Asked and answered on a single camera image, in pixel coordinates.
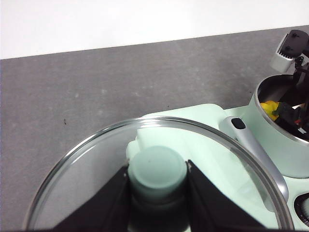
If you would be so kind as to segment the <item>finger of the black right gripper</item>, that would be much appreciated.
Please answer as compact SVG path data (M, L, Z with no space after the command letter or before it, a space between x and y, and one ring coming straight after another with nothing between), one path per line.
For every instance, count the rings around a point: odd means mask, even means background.
M279 102L275 113L278 116L275 120L278 125L296 126L301 122L302 108L300 106L293 108L286 102Z
M309 140L309 110L303 108L292 109L292 129L293 136L300 139Z

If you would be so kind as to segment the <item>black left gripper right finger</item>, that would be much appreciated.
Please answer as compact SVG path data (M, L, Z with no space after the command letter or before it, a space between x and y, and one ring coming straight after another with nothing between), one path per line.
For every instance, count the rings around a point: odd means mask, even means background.
M226 197L191 161L187 162L187 209L193 232L258 232L260 222Z

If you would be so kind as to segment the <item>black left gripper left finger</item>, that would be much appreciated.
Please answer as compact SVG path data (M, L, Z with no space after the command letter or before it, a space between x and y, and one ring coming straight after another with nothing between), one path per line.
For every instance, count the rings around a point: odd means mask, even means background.
M127 166L121 167L93 197L58 223L53 231L126 232L131 209L127 170Z

